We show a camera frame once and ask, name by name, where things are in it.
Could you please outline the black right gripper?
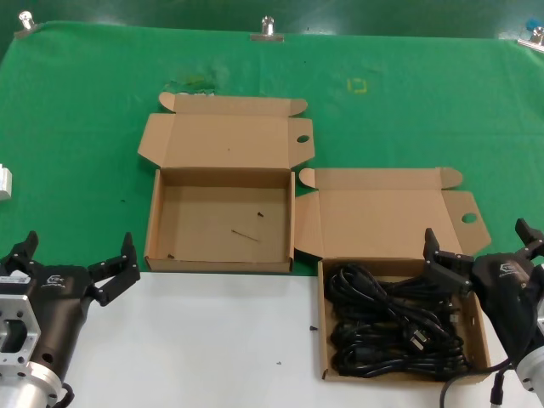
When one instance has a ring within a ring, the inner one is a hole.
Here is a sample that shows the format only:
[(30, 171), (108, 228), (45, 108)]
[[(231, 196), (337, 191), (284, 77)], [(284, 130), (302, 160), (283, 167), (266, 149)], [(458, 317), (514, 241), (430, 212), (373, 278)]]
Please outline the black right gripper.
[(499, 252), (474, 260), (442, 251), (433, 230), (426, 228), (423, 275), (460, 298), (473, 290), (507, 356), (522, 358), (536, 342), (536, 297), (541, 288), (530, 279), (534, 264), (529, 259), (543, 256), (544, 235), (523, 218), (516, 221), (515, 231), (524, 244), (517, 253)]

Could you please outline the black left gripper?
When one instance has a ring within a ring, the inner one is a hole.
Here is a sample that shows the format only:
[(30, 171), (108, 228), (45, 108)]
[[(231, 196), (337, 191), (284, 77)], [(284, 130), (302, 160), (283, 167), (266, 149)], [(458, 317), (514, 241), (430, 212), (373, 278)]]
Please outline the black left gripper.
[(28, 297), (41, 331), (31, 361), (58, 378), (68, 372), (77, 340), (93, 300), (105, 307), (140, 279), (132, 234), (124, 236), (120, 255), (88, 267), (41, 266), (33, 261), (38, 246), (36, 231), (15, 244), (1, 258), (1, 276), (15, 271), (31, 278)]

